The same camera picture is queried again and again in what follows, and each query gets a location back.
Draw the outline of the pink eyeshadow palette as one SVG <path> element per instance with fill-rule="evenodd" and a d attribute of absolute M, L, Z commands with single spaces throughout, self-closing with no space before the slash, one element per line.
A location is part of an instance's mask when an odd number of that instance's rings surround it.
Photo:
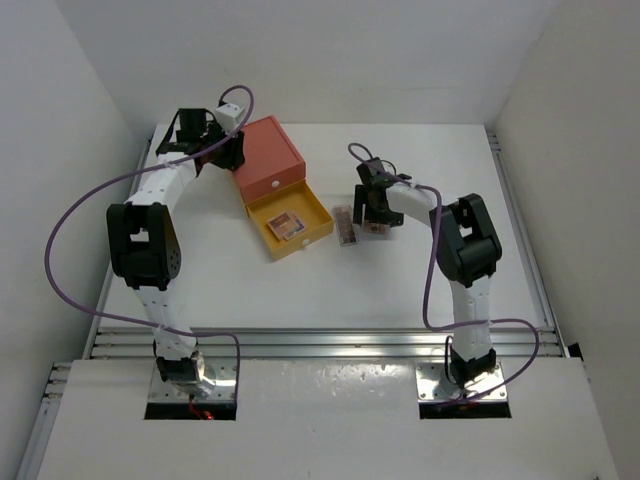
<path fill-rule="evenodd" d="M 369 222 L 367 220 L 364 220 L 361 225 L 361 230 L 366 235 L 387 237 L 389 235 L 391 227 L 387 224 Z"/>

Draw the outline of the small clear eyeshadow palette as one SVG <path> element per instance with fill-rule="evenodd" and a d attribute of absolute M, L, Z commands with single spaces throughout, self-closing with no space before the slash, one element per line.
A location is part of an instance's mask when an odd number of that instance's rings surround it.
<path fill-rule="evenodd" d="M 350 205 L 336 205 L 332 208 L 339 244 L 342 247 L 353 246 L 359 242 L 353 223 L 353 210 Z"/>

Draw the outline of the yellow drawer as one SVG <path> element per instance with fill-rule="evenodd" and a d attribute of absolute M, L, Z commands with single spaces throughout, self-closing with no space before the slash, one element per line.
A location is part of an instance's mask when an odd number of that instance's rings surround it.
<path fill-rule="evenodd" d="M 305 180 L 245 205 L 274 261 L 331 234 L 334 221 Z"/>

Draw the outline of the colourful eyeshadow palette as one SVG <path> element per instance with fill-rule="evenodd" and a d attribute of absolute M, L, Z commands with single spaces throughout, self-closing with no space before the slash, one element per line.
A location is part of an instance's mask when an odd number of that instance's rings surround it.
<path fill-rule="evenodd" d="M 305 230 L 305 225 L 302 223 L 297 223 L 291 230 L 289 230 L 285 235 L 285 240 L 291 240 L 293 237 L 297 236 L 301 232 Z"/>

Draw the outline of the orange drawer box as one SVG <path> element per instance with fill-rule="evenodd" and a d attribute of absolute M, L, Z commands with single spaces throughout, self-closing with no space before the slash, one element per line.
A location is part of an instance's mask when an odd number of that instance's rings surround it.
<path fill-rule="evenodd" d="M 277 192 L 306 177 L 306 162 L 275 116 L 243 129 L 244 164 L 232 173 L 245 204 Z"/>

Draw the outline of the brown eyeshadow palette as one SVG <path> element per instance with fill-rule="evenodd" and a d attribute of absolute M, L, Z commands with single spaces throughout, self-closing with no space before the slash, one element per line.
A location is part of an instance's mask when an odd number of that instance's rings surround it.
<path fill-rule="evenodd" d="M 303 222 L 292 211 L 283 211 L 275 217 L 267 221 L 267 226 L 278 240 L 288 241 L 284 239 L 284 235 L 291 230 L 297 223 Z"/>

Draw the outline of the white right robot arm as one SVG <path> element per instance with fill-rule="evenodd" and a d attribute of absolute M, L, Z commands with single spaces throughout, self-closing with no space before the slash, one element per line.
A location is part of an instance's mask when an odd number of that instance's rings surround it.
<path fill-rule="evenodd" d="M 454 335 L 445 374 L 462 388 L 496 366 L 489 290 L 502 247 L 486 205 L 477 194 L 445 205 L 434 189 L 387 172 L 379 158 L 361 162 L 356 171 L 361 183 L 355 192 L 355 223 L 371 219 L 400 226 L 408 216 L 431 228 L 427 278 L 438 268 L 449 281 L 453 301 Z"/>

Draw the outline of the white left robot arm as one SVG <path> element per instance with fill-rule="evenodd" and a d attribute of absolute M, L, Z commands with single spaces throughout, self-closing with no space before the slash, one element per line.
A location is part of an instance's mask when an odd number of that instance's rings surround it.
<path fill-rule="evenodd" d="M 156 164 L 135 194 L 106 212 L 111 265 L 144 307 L 153 328 L 160 378 L 190 397 L 214 388 L 192 330 L 183 325 L 174 298 L 182 254 L 171 214 L 186 187 L 207 164 L 235 171 L 244 163 L 244 108 L 176 112 L 155 151 Z"/>

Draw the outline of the white front cover panel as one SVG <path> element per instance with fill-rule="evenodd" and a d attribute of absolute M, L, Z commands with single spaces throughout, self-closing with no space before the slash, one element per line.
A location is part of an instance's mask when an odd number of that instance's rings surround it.
<path fill-rule="evenodd" d="M 246 361 L 232 421 L 145 418 L 152 364 L 72 365 L 43 479 L 613 479 L 586 375 L 544 358 L 506 419 L 419 416 L 410 364 Z"/>

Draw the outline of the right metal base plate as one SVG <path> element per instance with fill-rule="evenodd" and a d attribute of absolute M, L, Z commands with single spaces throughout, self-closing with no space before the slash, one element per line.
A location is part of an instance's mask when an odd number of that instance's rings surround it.
<path fill-rule="evenodd" d="M 443 359 L 419 363 L 415 369 L 417 396 L 421 403 L 438 404 L 453 401 L 502 402 L 508 399 L 505 377 L 500 362 L 463 387 L 445 375 Z"/>

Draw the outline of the metal base plate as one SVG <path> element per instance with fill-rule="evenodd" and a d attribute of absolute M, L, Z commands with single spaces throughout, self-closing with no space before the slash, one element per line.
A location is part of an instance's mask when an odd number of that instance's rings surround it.
<path fill-rule="evenodd" d="M 149 403 L 232 403 L 235 400 L 236 367 L 229 362 L 205 361 L 199 383 L 163 381 L 154 367 L 147 400 Z"/>
<path fill-rule="evenodd" d="M 508 399 L 505 377 L 500 362 L 463 387 L 445 375 L 443 359 L 419 363 L 415 369 L 417 396 L 421 403 L 438 404 L 453 401 L 502 402 Z"/>

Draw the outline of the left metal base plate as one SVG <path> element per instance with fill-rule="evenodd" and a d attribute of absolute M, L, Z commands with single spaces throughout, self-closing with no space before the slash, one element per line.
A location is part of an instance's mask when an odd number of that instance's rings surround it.
<path fill-rule="evenodd" d="M 236 367 L 229 362 L 205 361 L 199 383 L 163 381 L 154 367 L 147 400 L 149 403 L 232 403 L 235 400 Z"/>

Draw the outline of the aluminium frame rail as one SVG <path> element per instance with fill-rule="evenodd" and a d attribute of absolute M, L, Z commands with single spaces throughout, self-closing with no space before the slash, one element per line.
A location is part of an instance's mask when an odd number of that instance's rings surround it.
<path fill-rule="evenodd" d="M 448 333 L 424 329 L 242 329 L 236 333 L 246 359 L 396 359 L 441 357 Z M 538 347 L 540 357 L 565 357 L 556 331 L 543 328 L 539 338 L 527 328 L 492 332 L 501 357 L 526 357 Z M 141 328 L 100 327 L 85 347 L 85 359 L 151 358 L 152 334 Z"/>

